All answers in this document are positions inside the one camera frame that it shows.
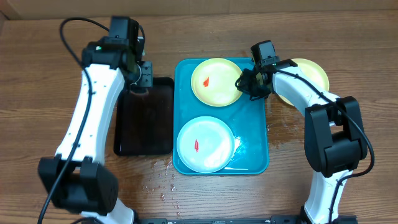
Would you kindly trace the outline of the yellow plate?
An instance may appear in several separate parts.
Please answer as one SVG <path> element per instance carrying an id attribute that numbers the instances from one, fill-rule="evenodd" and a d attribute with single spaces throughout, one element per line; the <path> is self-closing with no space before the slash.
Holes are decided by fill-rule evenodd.
<path id="1" fill-rule="evenodd" d="M 191 88 L 204 104 L 223 107 L 233 104 L 242 93 L 236 88 L 241 69 L 224 58 L 211 58 L 200 63 L 193 71 Z"/>
<path id="2" fill-rule="evenodd" d="M 315 62 L 303 58 L 280 61 L 276 69 L 298 75 L 310 82 L 318 91 L 328 91 L 330 84 L 325 71 Z M 277 72 L 273 76 L 274 92 L 297 109 L 317 103 L 317 94 L 301 79 Z"/>

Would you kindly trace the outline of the light blue plate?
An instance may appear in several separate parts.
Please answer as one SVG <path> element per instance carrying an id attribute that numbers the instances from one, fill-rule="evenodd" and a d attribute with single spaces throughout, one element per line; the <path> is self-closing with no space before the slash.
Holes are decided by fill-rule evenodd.
<path id="1" fill-rule="evenodd" d="M 230 162 L 234 153 L 234 136 L 222 120 L 200 116 L 183 125 L 176 147 L 182 163 L 190 170 L 210 174 Z"/>

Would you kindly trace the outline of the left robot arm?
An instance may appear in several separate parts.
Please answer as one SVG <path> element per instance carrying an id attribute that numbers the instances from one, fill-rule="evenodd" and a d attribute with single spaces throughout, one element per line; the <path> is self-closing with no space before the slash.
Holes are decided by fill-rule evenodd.
<path id="1" fill-rule="evenodd" d="M 153 69 L 142 58 L 146 38 L 137 21 L 114 16 L 106 30 L 75 57 L 81 88 L 73 116 L 55 155 L 39 161 L 38 173 L 47 191 L 44 208 L 76 213 L 80 223 L 139 223 L 105 167 L 105 143 L 120 94 L 145 93 L 153 85 Z"/>

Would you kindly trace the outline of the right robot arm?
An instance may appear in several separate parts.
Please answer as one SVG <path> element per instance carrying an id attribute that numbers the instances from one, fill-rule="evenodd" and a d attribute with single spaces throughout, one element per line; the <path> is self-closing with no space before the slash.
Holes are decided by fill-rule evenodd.
<path id="1" fill-rule="evenodd" d="M 304 150 L 313 169 L 310 194 L 299 215 L 273 216 L 271 223 L 357 223 L 341 216 L 338 206 L 346 181 L 367 174 L 353 171 L 366 156 L 374 156 L 364 133 L 358 101 L 322 88 L 291 59 L 280 60 L 270 40 L 251 47 L 252 69 L 244 69 L 236 88 L 252 101 L 274 93 L 286 98 L 303 115 Z"/>

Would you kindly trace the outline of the black plastic tray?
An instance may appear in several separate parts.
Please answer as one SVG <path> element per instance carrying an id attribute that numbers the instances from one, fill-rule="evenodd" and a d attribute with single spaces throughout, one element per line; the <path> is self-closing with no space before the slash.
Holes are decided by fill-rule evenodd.
<path id="1" fill-rule="evenodd" d="M 153 79 L 143 93 L 122 91 L 118 98 L 113 151 L 118 156 L 167 155 L 173 149 L 174 81 Z"/>

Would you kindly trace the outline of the teal plastic tray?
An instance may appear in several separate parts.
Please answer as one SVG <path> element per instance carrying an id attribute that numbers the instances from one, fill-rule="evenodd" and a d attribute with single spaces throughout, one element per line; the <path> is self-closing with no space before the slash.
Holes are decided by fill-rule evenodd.
<path id="1" fill-rule="evenodd" d="M 199 175 L 189 169 L 177 152 L 177 136 L 184 124 L 200 116 L 211 116 L 225 122 L 235 139 L 235 152 L 228 165 L 212 175 L 256 175 L 269 164 L 266 109 L 264 100 L 251 101 L 243 94 L 228 106 L 214 107 L 201 102 L 191 88 L 194 69 L 205 60 L 188 58 L 175 68 L 173 164 L 185 175 Z"/>

